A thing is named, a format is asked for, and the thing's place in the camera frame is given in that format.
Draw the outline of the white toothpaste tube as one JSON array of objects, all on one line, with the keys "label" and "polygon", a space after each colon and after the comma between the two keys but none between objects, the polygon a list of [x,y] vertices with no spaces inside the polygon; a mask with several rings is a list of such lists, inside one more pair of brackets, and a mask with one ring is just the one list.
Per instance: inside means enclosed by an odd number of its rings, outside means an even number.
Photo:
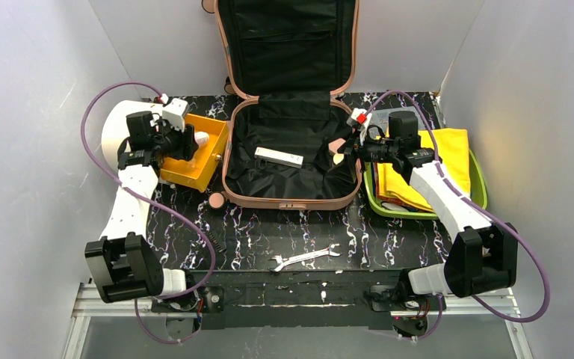
[{"label": "white toothpaste tube", "polygon": [[292,153],[285,153],[272,150],[266,147],[257,147],[254,152],[257,159],[263,159],[278,165],[285,165],[292,168],[302,168],[304,157]]}]

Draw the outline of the yellow snack packet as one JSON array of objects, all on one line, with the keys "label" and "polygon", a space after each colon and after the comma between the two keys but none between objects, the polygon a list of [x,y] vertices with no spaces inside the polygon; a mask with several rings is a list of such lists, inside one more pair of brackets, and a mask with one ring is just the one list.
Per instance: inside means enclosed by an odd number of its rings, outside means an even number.
[{"label": "yellow snack packet", "polygon": [[[465,129],[435,129],[433,131],[439,147],[439,157],[442,166],[447,169],[457,185],[466,194],[471,192],[469,173],[469,141]],[[418,212],[430,212],[432,208],[428,202],[402,177],[393,170],[391,164],[378,163],[380,184],[389,196],[396,196],[400,200],[418,209]]]}]

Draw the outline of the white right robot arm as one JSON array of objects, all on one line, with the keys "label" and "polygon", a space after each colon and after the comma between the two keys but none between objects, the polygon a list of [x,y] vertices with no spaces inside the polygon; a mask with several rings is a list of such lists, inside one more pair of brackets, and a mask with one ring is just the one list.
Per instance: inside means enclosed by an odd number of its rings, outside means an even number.
[{"label": "white right robot arm", "polygon": [[474,207],[440,157],[439,145],[422,146],[414,116],[392,117],[388,132],[371,138],[370,113],[355,108],[347,123],[353,132],[338,151],[346,159],[387,163],[429,204],[453,241],[444,263],[405,269],[392,297],[399,301],[429,295],[472,295],[516,282],[518,243],[512,227],[498,224]]}]

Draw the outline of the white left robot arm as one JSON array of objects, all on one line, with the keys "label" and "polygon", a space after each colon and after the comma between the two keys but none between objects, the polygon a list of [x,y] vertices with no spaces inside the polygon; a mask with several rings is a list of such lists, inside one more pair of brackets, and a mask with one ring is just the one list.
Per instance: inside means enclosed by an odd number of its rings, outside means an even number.
[{"label": "white left robot arm", "polygon": [[194,127],[182,114],[139,111],[126,116],[128,135],[116,148],[120,181],[105,228],[84,257],[105,303],[171,298],[188,289],[183,270],[166,269],[146,241],[149,200],[164,159],[190,161],[198,149]]}]

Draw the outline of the green plastic tray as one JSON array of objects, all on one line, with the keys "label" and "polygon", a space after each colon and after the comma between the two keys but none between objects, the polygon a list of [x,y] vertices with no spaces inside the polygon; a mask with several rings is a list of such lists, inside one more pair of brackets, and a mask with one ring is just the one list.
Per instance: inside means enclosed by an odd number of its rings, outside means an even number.
[{"label": "green plastic tray", "polygon": [[[372,165],[367,163],[365,165],[365,170],[362,173],[362,182],[365,185],[365,195],[368,199],[368,203],[375,213],[384,218],[401,218],[426,221],[436,221],[438,219],[434,213],[430,212],[404,212],[386,209],[382,205],[383,201],[376,196],[376,181],[374,179],[373,173],[374,171],[372,170]],[[475,204],[481,206],[483,209],[487,209],[489,201],[487,195],[487,187],[484,182],[484,175],[480,165],[478,164],[475,154],[471,150],[469,151],[469,173],[471,181],[470,197]]]}]

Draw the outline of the cream cylindrical drum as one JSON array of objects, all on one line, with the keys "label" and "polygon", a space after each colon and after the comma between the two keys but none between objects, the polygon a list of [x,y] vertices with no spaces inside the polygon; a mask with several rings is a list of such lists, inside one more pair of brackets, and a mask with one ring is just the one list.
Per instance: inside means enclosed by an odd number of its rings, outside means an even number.
[{"label": "cream cylindrical drum", "polygon": [[[117,169],[117,148],[122,140],[129,136],[126,116],[139,111],[151,111],[161,115],[163,107],[162,104],[131,100],[123,100],[114,106],[102,127],[101,134],[102,153],[110,167]],[[209,139],[199,146],[189,162],[166,158],[160,178],[166,182],[204,192],[220,163],[219,159],[224,154],[229,137],[229,124],[198,114],[186,114],[185,122],[193,125],[198,132],[207,133]]]}]

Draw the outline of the white printed garment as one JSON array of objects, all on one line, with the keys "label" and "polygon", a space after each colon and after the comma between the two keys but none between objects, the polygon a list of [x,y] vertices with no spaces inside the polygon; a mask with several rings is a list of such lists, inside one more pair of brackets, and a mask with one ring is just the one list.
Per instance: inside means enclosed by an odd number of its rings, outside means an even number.
[{"label": "white printed garment", "polygon": [[413,207],[413,206],[408,206],[405,203],[399,203],[399,202],[386,202],[386,201],[382,201],[380,203],[380,205],[389,210],[389,211],[395,211],[395,212],[418,212],[418,209]]}]

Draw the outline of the teal pink tube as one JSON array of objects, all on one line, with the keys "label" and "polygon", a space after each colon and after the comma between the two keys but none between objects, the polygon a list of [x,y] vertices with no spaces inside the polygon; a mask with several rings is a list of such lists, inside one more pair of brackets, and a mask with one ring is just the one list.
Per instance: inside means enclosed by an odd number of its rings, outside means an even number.
[{"label": "teal pink tube", "polygon": [[194,141],[199,147],[206,145],[209,142],[209,140],[210,140],[210,134],[207,132],[194,133]]}]

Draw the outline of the pink hard-shell suitcase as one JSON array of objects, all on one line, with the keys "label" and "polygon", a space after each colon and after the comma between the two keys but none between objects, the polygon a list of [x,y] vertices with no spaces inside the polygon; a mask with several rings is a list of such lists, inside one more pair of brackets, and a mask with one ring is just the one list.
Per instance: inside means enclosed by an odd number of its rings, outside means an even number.
[{"label": "pink hard-shell suitcase", "polygon": [[[328,144],[347,139],[339,100],[355,73],[358,1],[214,1],[232,89],[222,173],[231,203],[255,209],[337,210],[361,174],[330,173]],[[304,157],[302,168],[257,159],[257,147]]]}]

